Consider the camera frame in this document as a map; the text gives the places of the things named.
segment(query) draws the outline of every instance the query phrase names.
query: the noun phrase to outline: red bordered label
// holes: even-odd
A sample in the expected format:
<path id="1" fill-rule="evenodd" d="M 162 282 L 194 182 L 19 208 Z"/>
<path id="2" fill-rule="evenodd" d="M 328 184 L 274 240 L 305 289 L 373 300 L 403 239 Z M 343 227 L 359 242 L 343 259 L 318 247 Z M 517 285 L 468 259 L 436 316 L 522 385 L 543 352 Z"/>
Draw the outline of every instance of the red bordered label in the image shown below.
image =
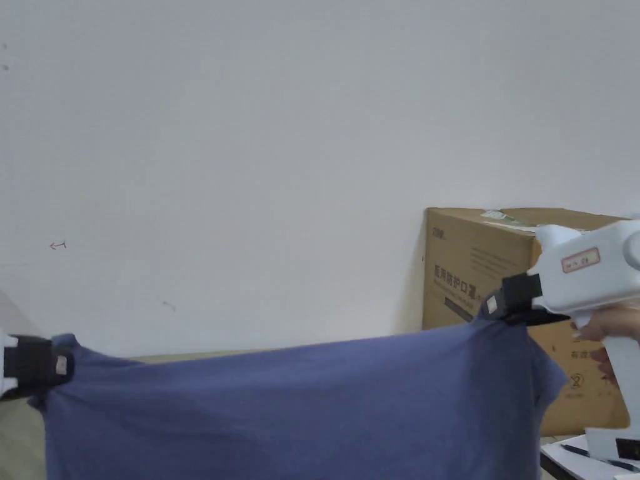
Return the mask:
<path id="1" fill-rule="evenodd" d="M 598 251 L 598 248 L 593 247 L 589 250 L 576 253 L 571 257 L 562 259 L 562 271 L 565 273 L 572 273 L 598 263 L 600 263 L 600 252 Z"/>

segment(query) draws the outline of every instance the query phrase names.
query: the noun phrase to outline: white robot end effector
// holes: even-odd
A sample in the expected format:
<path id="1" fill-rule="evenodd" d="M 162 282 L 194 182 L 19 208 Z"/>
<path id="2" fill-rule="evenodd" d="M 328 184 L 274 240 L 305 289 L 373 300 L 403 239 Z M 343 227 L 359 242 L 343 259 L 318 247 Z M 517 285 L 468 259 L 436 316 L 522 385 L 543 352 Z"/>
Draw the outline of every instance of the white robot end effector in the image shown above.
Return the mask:
<path id="1" fill-rule="evenodd" d="M 0 401 L 43 394 L 69 382 L 75 358 L 68 348 L 51 340 L 27 335 L 7 335 L 0 330 Z"/>
<path id="2" fill-rule="evenodd" d="M 578 328 L 594 310 L 636 306 L 640 300 L 640 220 L 591 232 L 557 225 L 536 231 L 542 253 L 530 270 L 504 278 L 483 303 L 486 318 L 539 325 L 572 318 Z M 626 429 L 587 428 L 589 452 L 604 460 L 640 463 L 640 345 L 631 338 L 603 340 L 625 400 Z"/>

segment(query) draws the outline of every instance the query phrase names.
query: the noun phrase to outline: pen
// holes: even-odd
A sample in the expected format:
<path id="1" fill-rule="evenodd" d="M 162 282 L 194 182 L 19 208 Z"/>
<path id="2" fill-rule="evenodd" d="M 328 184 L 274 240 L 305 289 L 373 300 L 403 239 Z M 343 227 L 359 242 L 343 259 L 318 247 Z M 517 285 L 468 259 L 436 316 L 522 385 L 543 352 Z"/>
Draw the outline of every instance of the pen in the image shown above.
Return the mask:
<path id="1" fill-rule="evenodd" d="M 561 444 L 560 446 L 563 449 L 567 450 L 568 452 L 577 453 L 578 455 L 582 455 L 583 457 L 591 458 L 591 455 L 589 455 L 589 452 L 587 452 L 587 450 L 582 450 L 582 449 L 579 449 L 578 447 L 574 447 L 572 445 L 563 445 L 563 444 Z M 614 467 L 624 468 L 625 470 L 629 470 L 630 472 L 634 472 L 634 473 L 639 473 L 640 472 L 640 468 L 636 467 L 635 465 L 631 465 L 630 463 L 625 463 L 623 461 L 618 461 L 618 460 L 600 460 L 598 458 L 594 458 L 594 460 L 603 461 L 604 463 L 608 463 L 610 465 L 613 465 Z"/>

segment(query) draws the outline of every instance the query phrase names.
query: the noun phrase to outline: human hand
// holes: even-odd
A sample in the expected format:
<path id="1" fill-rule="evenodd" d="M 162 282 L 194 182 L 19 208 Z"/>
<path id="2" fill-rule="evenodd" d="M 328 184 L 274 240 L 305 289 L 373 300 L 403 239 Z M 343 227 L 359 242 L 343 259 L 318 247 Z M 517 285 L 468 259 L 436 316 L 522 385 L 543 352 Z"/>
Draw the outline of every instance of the human hand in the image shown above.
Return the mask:
<path id="1" fill-rule="evenodd" d="M 636 308 L 613 307 L 593 312 L 589 324 L 580 329 L 580 338 L 600 342 L 605 337 L 630 337 L 640 342 L 640 310 Z M 600 363 L 598 369 L 604 373 L 603 379 L 618 386 L 609 355 L 604 348 L 591 352 L 591 357 Z"/>

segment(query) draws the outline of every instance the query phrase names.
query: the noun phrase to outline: blue t-shirt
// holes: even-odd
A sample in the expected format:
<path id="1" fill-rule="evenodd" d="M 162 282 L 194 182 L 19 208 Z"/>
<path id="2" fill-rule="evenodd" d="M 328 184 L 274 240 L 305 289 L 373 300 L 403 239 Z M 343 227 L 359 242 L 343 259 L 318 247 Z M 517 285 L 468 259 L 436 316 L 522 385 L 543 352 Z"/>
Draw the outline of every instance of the blue t-shirt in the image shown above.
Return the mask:
<path id="1" fill-rule="evenodd" d="M 147 365 L 80 346 L 34 399 L 49 480 L 534 480 L 565 383 L 524 327 Z"/>

